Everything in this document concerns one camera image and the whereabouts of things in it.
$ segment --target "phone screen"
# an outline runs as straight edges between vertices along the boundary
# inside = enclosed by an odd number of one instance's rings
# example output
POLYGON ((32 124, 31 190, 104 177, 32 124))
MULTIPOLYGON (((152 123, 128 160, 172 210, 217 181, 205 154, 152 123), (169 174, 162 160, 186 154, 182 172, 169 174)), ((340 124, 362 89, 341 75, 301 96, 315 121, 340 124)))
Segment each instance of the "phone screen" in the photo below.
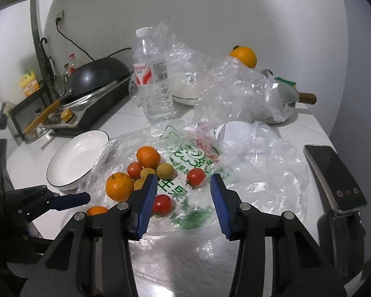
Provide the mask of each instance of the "phone screen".
POLYGON ((360 187, 332 147, 306 145, 305 148, 328 183, 339 210, 352 210, 367 204, 360 187))

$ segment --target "black phone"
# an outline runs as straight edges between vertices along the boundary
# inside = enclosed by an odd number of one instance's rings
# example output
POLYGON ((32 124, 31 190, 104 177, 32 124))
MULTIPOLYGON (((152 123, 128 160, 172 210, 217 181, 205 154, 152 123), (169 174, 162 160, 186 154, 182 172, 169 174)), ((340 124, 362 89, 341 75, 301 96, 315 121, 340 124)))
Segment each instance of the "black phone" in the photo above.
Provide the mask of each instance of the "black phone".
POLYGON ((360 187, 332 147, 305 145, 304 153, 336 217, 349 216, 367 205, 360 187))

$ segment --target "brown pot handle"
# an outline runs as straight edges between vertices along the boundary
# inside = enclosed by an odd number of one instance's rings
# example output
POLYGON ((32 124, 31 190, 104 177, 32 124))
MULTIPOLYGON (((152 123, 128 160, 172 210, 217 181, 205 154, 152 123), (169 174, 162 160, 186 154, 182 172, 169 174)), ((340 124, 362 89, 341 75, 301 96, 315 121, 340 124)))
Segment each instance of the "brown pot handle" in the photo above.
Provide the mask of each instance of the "brown pot handle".
POLYGON ((316 95, 315 94, 310 94, 310 93, 298 93, 300 96, 300 99, 298 102, 302 104, 308 104, 308 105, 314 105, 316 104, 316 95))
POLYGON ((23 131, 26 135, 32 133, 36 129, 36 127, 40 123, 44 123, 46 119, 48 118, 48 115, 51 114, 56 108, 58 108, 60 105, 60 100, 57 99, 54 101, 51 105, 49 105, 46 109, 44 109, 40 115, 38 115, 29 125, 25 128, 23 131))

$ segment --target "yellow detergent bottle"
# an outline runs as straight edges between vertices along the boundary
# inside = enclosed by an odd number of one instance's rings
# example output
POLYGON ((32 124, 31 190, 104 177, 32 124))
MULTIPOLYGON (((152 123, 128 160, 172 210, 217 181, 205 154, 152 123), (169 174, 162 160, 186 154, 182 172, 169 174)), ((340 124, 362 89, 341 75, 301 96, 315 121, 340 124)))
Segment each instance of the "yellow detergent bottle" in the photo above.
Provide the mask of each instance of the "yellow detergent bottle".
POLYGON ((40 85, 32 69, 29 69, 23 73, 23 77, 21 78, 19 85, 21 86, 26 97, 40 89, 40 85))

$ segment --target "white tabletop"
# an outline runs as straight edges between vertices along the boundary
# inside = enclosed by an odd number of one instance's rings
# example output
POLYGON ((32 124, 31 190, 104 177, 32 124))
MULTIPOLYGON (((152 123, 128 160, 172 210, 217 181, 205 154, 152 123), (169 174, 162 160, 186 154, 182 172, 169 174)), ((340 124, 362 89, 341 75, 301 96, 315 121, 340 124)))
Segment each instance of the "white tabletop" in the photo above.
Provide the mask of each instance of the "white tabletop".
MULTIPOLYGON (((191 119, 193 116, 192 107, 176 106, 176 117, 191 119)), ((149 126, 144 116, 143 109, 136 107, 135 102, 125 99, 113 107, 93 129, 101 129, 109 134, 110 138, 129 133, 149 126)), ((331 141, 322 129, 316 118, 303 104, 296 105, 296 111, 286 122, 276 125, 273 129, 285 140, 291 142, 302 153, 305 144, 330 145, 331 141)), ((45 135, 37 141, 26 145, 22 143, 7 161, 7 170, 15 189, 46 184, 53 192, 59 190, 49 185, 46 179, 46 169, 56 151, 69 141, 68 138, 54 138, 43 150, 47 143, 48 136, 45 135)), ((317 220, 323 215, 323 206, 318 193, 311 169, 308 166, 309 184, 307 187, 308 208, 304 221, 305 227, 312 237, 318 242, 317 220)), ((47 239, 54 239, 70 217, 77 211, 56 211, 50 210, 38 217, 34 224, 42 236, 47 239)), ((139 295, 143 296, 140 290, 145 289, 139 285, 139 295)), ((146 296, 172 296, 166 288, 151 285, 146 296)))

